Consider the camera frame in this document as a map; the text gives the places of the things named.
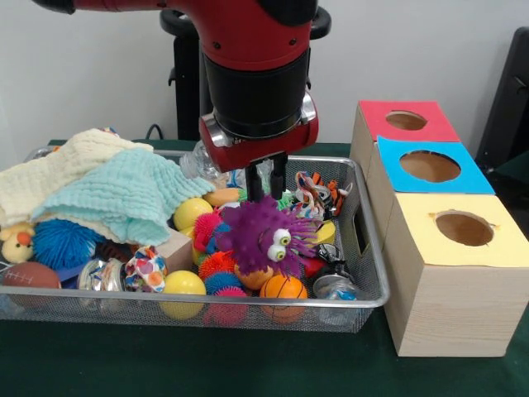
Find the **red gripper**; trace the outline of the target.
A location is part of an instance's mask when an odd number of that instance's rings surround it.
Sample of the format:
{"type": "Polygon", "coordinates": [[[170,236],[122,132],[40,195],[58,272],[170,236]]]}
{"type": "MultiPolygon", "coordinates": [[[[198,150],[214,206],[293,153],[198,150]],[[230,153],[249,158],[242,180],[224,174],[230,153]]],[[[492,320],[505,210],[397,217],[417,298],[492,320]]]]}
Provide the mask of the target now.
{"type": "Polygon", "coordinates": [[[305,93],[303,97],[300,121],[289,131],[272,138],[235,138],[221,128],[212,113],[199,119],[202,143],[217,169],[227,172],[245,168],[247,200],[251,202],[259,202],[264,196],[257,165],[252,163],[275,155],[270,174],[270,193],[274,199],[281,199],[286,189],[287,155],[314,144],[318,131],[317,109],[310,93],[305,93]]]}

